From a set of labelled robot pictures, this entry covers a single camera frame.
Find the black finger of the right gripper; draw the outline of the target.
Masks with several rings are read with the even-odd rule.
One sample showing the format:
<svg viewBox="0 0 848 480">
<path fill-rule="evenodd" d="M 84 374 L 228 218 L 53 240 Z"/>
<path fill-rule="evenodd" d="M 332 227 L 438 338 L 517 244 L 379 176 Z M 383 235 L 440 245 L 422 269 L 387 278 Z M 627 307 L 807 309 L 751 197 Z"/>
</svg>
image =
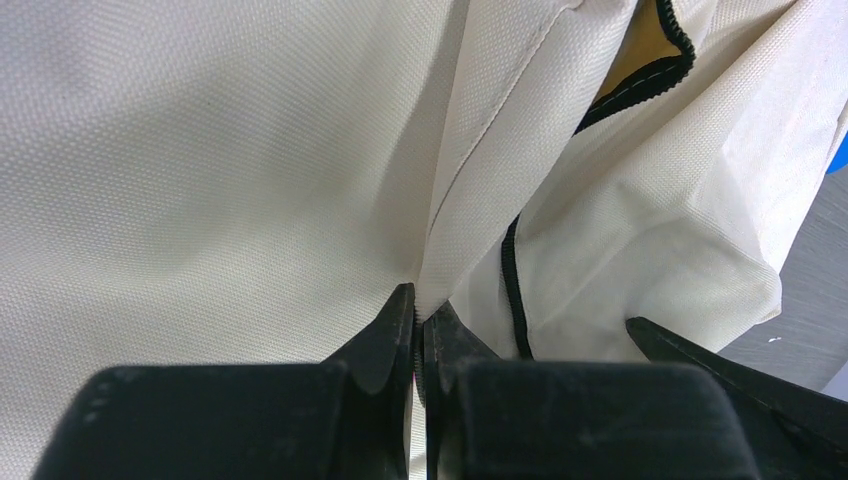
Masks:
<svg viewBox="0 0 848 480">
<path fill-rule="evenodd" d="M 847 403 L 727 360 L 643 318 L 626 330 L 652 362 L 707 371 L 729 397 L 762 479 L 847 478 Z"/>
</svg>

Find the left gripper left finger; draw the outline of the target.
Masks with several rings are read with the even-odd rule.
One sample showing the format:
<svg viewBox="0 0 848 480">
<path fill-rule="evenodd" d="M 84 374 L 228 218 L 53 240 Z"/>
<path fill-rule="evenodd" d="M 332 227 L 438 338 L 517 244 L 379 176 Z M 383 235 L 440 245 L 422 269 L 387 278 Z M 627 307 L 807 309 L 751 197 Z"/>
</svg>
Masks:
<svg viewBox="0 0 848 480">
<path fill-rule="evenodd" d="M 62 416 L 37 479 L 406 479 L 415 290 L 318 363 L 117 366 Z"/>
</svg>

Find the beige canvas backpack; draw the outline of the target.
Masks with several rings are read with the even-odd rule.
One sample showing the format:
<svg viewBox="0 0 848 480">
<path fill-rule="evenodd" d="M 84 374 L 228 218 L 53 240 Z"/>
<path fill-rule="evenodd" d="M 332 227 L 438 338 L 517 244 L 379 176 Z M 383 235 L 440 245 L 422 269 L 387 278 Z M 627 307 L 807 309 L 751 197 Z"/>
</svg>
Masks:
<svg viewBox="0 0 848 480">
<path fill-rule="evenodd" d="M 843 1 L 5 1 L 1 475 L 98 370 L 318 360 L 401 283 L 505 357 L 719 351 L 846 133 Z"/>
</svg>

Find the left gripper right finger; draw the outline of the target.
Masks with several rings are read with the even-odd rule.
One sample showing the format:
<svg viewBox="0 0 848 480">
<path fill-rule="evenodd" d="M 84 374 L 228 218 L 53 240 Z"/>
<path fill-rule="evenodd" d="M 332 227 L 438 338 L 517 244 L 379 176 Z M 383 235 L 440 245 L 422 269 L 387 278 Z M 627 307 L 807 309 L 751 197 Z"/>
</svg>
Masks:
<svg viewBox="0 0 848 480">
<path fill-rule="evenodd" d="M 422 325 L 431 479 L 756 479 L 725 393 L 681 364 L 504 360 L 444 304 Z"/>
</svg>

